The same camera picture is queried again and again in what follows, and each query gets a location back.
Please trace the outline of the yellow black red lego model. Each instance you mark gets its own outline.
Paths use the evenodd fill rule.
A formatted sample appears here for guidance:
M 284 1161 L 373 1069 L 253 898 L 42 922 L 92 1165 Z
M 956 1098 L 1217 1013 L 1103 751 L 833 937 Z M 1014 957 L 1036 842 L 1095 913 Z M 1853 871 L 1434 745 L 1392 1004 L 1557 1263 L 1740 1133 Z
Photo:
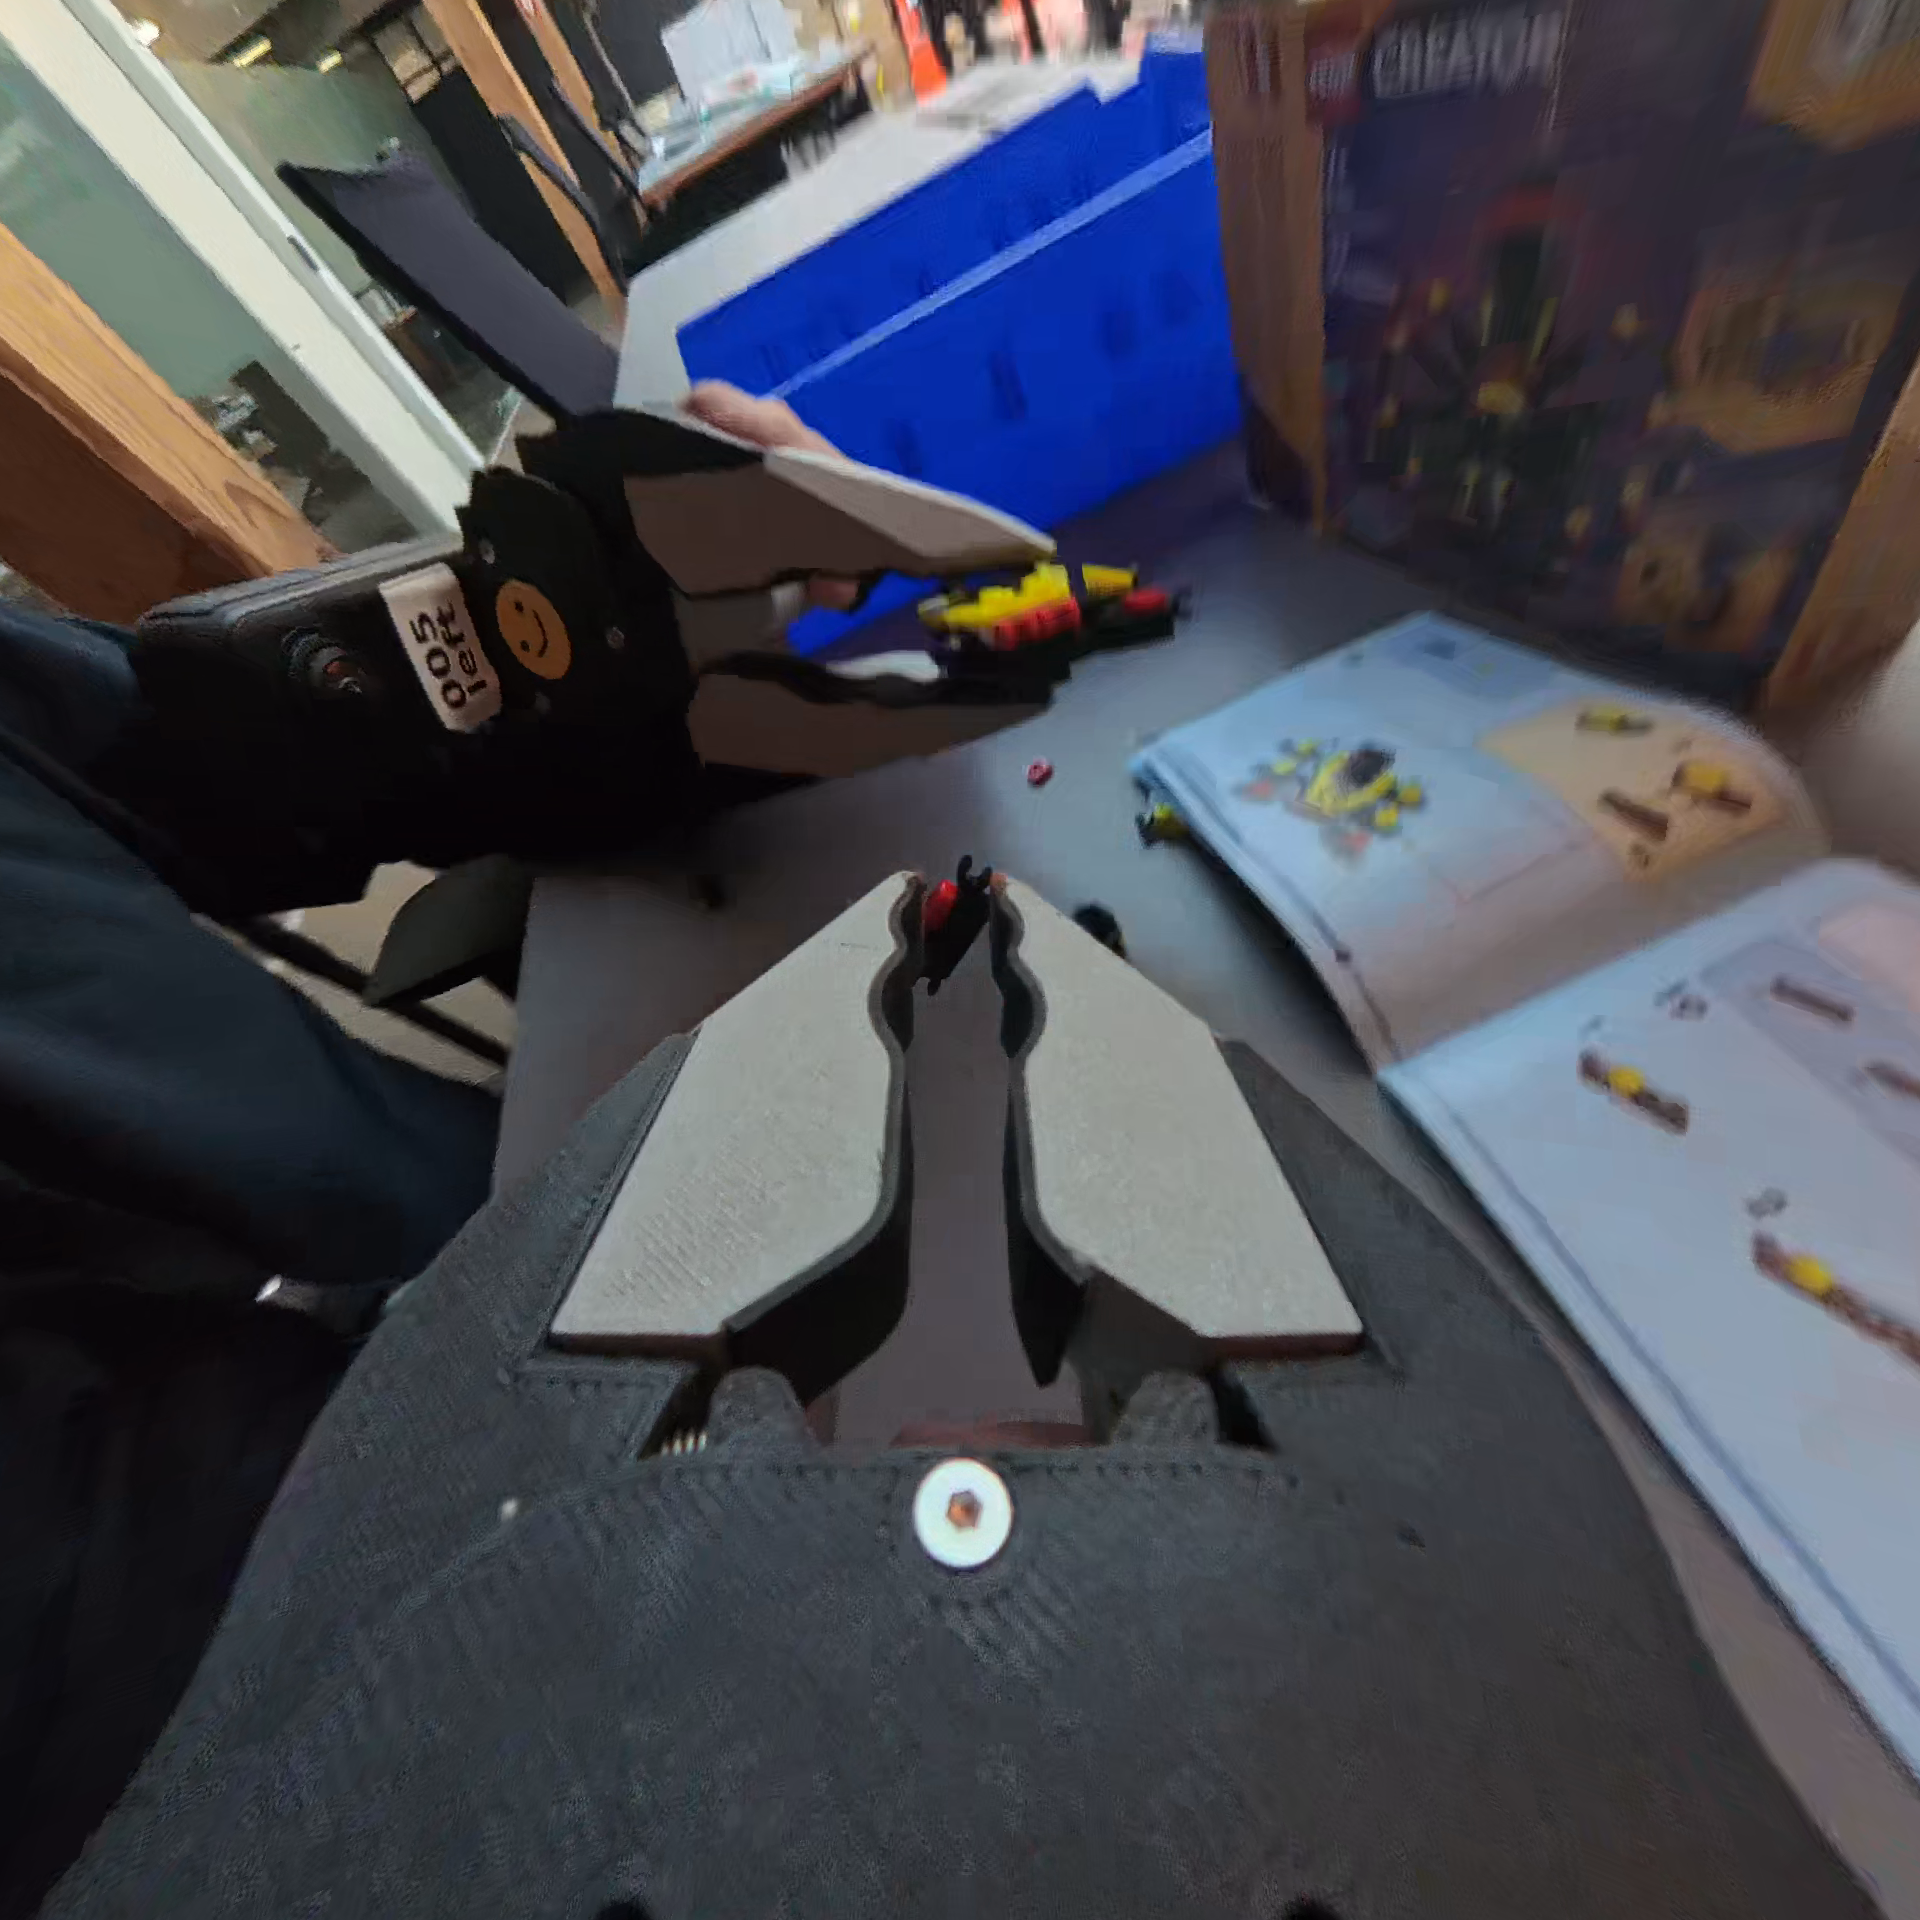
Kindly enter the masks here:
M 944 682 L 1039 698 L 1073 665 L 1170 641 L 1192 610 L 1186 588 L 1135 566 L 1045 563 L 1010 583 L 952 586 L 917 605 Z

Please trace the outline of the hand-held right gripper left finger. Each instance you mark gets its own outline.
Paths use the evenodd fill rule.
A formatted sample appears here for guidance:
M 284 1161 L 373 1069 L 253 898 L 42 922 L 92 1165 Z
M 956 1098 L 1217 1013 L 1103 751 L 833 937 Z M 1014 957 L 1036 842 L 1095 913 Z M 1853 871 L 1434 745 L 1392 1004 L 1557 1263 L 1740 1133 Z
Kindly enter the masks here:
M 908 1293 L 920 881 L 871 886 L 669 1054 L 549 1341 L 829 1397 Z

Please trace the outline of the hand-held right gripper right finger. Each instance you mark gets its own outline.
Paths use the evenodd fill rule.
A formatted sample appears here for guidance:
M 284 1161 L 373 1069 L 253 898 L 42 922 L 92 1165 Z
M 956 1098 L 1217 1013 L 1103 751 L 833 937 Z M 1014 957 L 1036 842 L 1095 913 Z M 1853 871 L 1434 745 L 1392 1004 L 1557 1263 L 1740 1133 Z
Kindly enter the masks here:
M 991 884 L 1005 1231 L 1036 1380 L 1111 1433 L 1152 1375 L 1344 1359 L 1359 1310 L 1212 1027 L 1030 884 Z

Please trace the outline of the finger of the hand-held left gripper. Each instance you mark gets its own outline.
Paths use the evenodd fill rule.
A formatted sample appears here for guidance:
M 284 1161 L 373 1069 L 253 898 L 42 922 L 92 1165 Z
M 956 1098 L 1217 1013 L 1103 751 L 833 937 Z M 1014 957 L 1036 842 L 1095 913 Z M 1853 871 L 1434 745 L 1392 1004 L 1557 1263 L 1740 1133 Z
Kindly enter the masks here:
M 930 655 L 724 655 L 695 684 L 687 737 L 709 766 L 831 780 L 1012 730 L 1050 700 L 1045 677 L 951 675 Z
M 796 449 L 621 484 L 641 550 L 684 597 L 807 579 L 959 579 L 1048 561 L 1041 530 L 969 495 Z

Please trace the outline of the wooden cabinet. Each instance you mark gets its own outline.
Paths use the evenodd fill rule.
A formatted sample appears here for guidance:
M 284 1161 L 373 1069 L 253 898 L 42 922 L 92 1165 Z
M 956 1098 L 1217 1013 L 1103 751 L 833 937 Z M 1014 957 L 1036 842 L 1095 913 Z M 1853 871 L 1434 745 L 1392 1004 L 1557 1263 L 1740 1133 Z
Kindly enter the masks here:
M 2 231 L 2 556 L 133 623 L 337 550 L 12 231 Z

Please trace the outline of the open lego instruction booklet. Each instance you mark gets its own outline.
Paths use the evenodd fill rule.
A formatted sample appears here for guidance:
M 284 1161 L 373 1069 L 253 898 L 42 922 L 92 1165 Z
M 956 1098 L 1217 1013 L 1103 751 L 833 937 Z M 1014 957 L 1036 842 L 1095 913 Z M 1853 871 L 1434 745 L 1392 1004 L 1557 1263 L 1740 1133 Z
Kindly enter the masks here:
M 1914 883 L 1735 717 L 1439 614 L 1130 775 L 1914 1772 Z

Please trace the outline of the person's left hand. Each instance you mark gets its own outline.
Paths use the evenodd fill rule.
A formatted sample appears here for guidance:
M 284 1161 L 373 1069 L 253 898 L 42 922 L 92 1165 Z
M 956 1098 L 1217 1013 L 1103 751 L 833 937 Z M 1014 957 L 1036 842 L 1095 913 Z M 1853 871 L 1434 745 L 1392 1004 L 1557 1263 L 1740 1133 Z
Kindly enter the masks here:
M 697 382 L 678 402 L 685 418 L 756 449 L 790 449 L 833 457 L 837 449 L 784 399 L 741 391 L 724 380 Z

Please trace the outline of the person's left forearm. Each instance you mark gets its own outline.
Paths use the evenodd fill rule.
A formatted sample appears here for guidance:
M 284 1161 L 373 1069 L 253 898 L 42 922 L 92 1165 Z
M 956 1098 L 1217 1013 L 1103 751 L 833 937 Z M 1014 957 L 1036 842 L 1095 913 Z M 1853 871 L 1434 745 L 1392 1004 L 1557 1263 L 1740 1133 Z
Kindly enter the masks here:
M 524 849 L 520 756 L 362 700 L 148 692 L 133 636 L 5 605 L 5 1132 L 489 1135 L 496 1102 L 384 1054 L 224 925 L 362 894 L 374 869 Z

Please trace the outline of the person's dark clothing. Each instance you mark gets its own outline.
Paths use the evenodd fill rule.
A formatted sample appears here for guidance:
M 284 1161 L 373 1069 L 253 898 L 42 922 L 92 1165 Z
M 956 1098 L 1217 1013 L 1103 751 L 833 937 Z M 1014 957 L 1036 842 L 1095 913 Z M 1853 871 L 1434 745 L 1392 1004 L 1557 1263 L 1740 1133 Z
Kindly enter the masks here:
M 5 1916 L 136 1774 L 344 1372 L 261 1289 L 390 1289 L 489 1193 L 489 1092 L 322 1054 L 229 1079 L 5 1033 Z

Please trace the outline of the wooden background table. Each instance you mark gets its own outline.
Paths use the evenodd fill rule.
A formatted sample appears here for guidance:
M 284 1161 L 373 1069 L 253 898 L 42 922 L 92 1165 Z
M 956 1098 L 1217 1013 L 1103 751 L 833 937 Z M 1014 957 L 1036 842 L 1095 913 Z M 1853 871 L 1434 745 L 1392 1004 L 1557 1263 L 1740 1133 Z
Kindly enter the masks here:
M 872 38 L 853 38 L 831 54 L 812 54 L 785 91 L 759 91 L 711 113 L 689 145 L 637 169 L 631 198 L 653 218 L 700 181 L 768 141 L 785 141 L 837 102 L 864 106 L 869 100 L 866 68 L 872 57 Z

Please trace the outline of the blue plastic bin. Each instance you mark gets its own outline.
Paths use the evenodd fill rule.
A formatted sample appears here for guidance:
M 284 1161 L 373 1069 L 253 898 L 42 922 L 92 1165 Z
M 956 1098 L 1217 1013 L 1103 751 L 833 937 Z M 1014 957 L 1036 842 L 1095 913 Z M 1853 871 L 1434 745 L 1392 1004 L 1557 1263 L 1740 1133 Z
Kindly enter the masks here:
M 748 210 L 775 253 L 684 318 L 680 367 L 772 394 L 1207 129 L 1194 29 L 1127 57 L 975 66 Z
M 856 462 L 1045 529 L 1234 436 L 1212 132 L 777 395 Z

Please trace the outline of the small black red lego piece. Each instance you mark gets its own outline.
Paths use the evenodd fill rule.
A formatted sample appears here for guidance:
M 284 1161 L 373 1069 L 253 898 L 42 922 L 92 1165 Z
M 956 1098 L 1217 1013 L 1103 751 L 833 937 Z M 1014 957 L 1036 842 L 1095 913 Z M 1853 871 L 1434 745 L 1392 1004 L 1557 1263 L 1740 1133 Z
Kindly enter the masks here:
M 959 970 L 981 933 L 991 923 L 1001 877 L 991 867 L 961 854 L 951 877 L 927 886 L 920 903 L 920 971 L 930 998 Z

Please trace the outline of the purple lego set box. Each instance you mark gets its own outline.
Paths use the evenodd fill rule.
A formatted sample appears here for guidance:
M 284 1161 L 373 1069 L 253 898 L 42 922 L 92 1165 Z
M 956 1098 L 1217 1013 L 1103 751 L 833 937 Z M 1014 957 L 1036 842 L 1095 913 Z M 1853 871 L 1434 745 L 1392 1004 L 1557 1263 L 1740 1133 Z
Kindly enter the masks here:
M 1215 4 L 1255 484 L 1730 705 L 1914 623 L 1914 4 Z

